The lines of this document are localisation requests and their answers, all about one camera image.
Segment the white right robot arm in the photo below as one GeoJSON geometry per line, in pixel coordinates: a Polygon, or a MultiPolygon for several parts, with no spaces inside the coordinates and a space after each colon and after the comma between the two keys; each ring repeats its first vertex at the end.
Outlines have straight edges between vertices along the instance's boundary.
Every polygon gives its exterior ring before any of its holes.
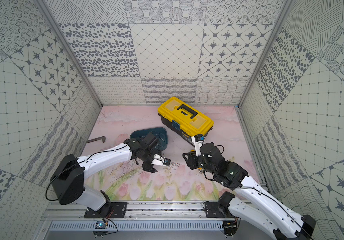
{"type": "Polygon", "coordinates": [[[202,169],[229,191],[217,203],[205,203],[204,209],[215,217],[239,218],[269,235],[273,240],[310,240],[316,221],[286,207],[258,184],[235,162],[227,161],[214,143],[200,144],[183,154],[191,170],[202,169]]]}

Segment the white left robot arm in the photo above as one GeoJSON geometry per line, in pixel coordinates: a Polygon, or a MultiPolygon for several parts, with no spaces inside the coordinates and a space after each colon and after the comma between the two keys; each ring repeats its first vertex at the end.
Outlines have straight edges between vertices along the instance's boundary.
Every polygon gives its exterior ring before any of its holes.
{"type": "Polygon", "coordinates": [[[112,206],[108,195],[104,191],[90,188],[84,181],[103,169],[131,160],[141,160],[145,172],[156,173],[155,165],[170,165],[170,159],[162,156],[158,143],[159,138],[148,133],[140,140],[126,139],[113,148],[88,156],[75,157],[73,154],[65,156],[49,183],[57,196],[55,201],[61,205],[77,203],[103,217],[109,215],[112,206]]]}

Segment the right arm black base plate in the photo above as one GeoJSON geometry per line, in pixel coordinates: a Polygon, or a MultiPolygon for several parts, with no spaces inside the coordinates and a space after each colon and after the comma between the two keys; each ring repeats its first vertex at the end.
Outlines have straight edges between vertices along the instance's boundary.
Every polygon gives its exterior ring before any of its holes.
{"type": "Polygon", "coordinates": [[[206,214],[206,218],[208,219],[214,219],[214,218],[241,218],[242,215],[231,213],[230,207],[232,207],[231,204],[229,204],[228,207],[225,207],[218,202],[211,202],[211,201],[205,201],[202,204],[203,210],[206,214]]]}

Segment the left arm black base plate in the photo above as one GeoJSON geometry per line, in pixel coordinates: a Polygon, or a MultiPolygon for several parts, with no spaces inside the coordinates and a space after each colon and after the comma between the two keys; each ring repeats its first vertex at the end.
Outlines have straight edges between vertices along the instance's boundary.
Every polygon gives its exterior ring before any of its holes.
{"type": "Polygon", "coordinates": [[[91,208],[87,208],[84,217],[86,219],[94,218],[118,218],[125,217],[127,202],[110,202],[106,203],[101,209],[94,211],[91,208]]]}

